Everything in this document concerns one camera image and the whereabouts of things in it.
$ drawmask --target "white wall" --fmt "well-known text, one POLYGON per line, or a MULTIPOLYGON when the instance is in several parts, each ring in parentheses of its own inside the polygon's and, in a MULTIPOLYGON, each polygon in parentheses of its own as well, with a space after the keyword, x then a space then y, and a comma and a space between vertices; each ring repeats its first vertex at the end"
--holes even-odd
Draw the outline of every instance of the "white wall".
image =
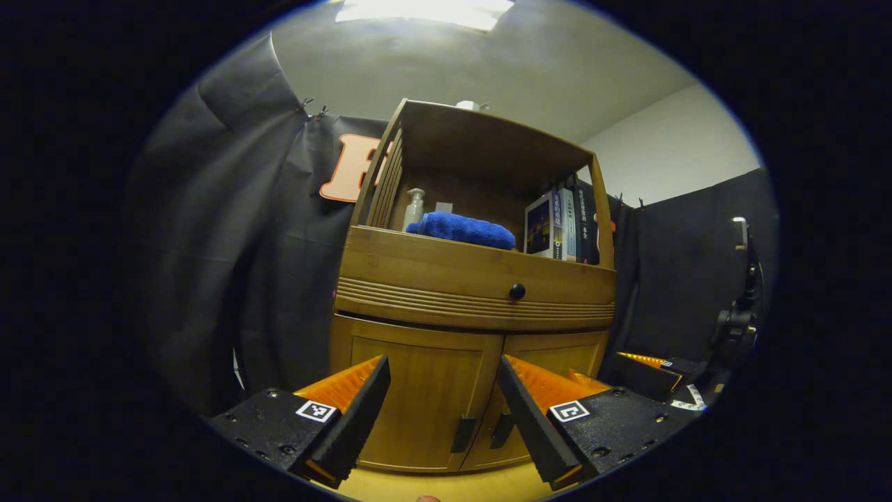
MULTIPOLYGON (((598 156, 607 193, 633 207, 677 197, 760 165, 743 129, 697 84, 582 143, 598 156)), ((590 180, 588 172, 582 176, 590 180)))

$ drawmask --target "cabinet door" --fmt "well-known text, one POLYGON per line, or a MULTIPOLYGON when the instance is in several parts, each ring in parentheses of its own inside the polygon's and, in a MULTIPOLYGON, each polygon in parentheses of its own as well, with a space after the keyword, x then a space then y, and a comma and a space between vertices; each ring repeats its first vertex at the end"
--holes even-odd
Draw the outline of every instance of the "cabinet door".
MULTIPOLYGON (((566 375, 573 368, 594 375, 601 366, 607 344, 607 333, 570 333, 555 335, 511 335, 505 337, 503 352, 535 364, 546 370, 566 375)), ((530 458, 517 427, 511 428, 507 440, 500 448, 492 448, 492 435, 499 420, 510 420, 511 410, 502 396, 497 383, 492 389, 492 399, 483 416, 480 432, 468 453, 462 471, 488 469, 517 464, 530 458)))
POLYGON ((457 471, 480 429, 502 341, 501 335, 422 330, 336 314, 333 372, 380 354, 390 360, 391 385, 358 465, 457 471), (453 451, 460 432, 467 439, 453 451))

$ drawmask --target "blue towel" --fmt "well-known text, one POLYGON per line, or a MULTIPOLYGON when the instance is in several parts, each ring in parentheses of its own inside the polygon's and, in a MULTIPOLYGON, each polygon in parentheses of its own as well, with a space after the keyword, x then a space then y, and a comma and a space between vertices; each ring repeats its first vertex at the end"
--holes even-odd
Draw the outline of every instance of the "blue towel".
POLYGON ((450 213, 426 213, 406 232, 508 250, 515 244, 514 235, 501 225, 450 213))

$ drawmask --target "wooden cabinet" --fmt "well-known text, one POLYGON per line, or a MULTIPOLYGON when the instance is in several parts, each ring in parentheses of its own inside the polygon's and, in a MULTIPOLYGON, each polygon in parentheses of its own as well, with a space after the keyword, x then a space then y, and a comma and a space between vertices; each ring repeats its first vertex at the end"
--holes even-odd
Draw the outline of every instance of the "wooden cabinet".
MULTIPOLYGON (((523 462, 496 383, 501 354, 597 372, 614 315, 612 254, 578 264, 399 231, 406 192, 419 187, 426 212, 453 203, 508 229, 523 250, 525 208, 585 166, 597 221, 609 228, 592 152, 486 113, 400 103, 363 178, 334 300, 331 371, 390 358, 391 386, 359 466, 447 473, 523 462)), ((611 232, 598 244, 612 249, 611 232)))
MULTIPOLYGON (((529 363, 558 374, 567 374, 573 368, 590 376, 598 370, 604 348, 607 344, 607 333, 570 333, 545 335, 508 335, 505 337, 504 354, 516 356, 529 363)), ((504 444, 494 448, 493 437, 499 421, 511 421, 511 410, 502 396, 498 383, 492 389, 490 404, 483 416, 480 432, 461 466, 462 471, 489 469, 504 465, 517 464, 530 458, 529 452, 517 431, 511 426, 504 444)))

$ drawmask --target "drawer knob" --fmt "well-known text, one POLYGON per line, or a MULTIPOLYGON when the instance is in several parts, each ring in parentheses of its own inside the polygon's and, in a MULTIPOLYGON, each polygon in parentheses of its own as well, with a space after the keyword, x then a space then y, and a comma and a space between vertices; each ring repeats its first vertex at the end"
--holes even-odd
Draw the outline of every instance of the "drawer knob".
POLYGON ((511 287, 511 291, 508 294, 515 300, 519 300, 520 298, 523 298, 524 295, 526 294, 526 288, 524 288, 523 284, 520 284, 518 282, 517 284, 515 284, 514 286, 511 287))

